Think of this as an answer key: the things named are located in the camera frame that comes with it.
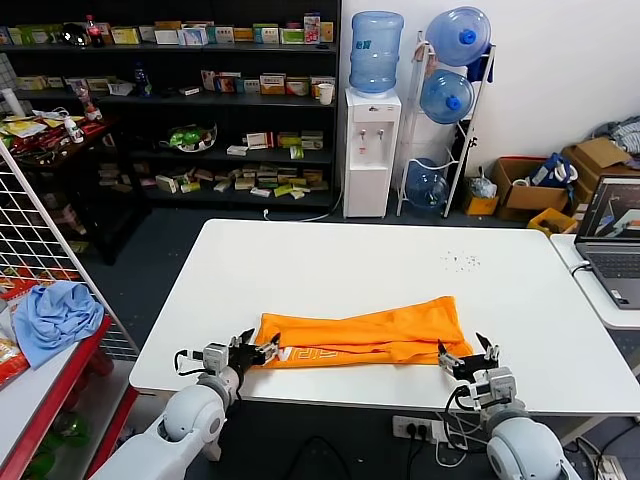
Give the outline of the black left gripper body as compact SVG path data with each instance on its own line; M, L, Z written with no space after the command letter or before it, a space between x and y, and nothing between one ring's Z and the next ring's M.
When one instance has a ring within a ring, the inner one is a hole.
M238 344L229 348L228 366L235 371L248 371L261 364L261 350L252 344Z

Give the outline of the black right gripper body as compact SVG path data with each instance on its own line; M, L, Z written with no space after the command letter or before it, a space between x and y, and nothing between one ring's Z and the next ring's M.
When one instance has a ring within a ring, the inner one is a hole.
M498 367L498 360L486 358L484 355L476 354L461 357L456 360L452 367L452 375L456 380L475 383L474 375L477 372L490 370Z

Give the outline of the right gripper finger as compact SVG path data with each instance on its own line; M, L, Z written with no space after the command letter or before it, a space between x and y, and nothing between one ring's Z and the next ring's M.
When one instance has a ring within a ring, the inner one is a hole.
M499 359L499 354L500 354L499 346L492 344L487 337L485 337L479 332L476 333L476 337L485 351L484 359L486 361L497 361Z
M462 365L462 360L448 352L445 345L438 341L438 365L448 373L453 373Z

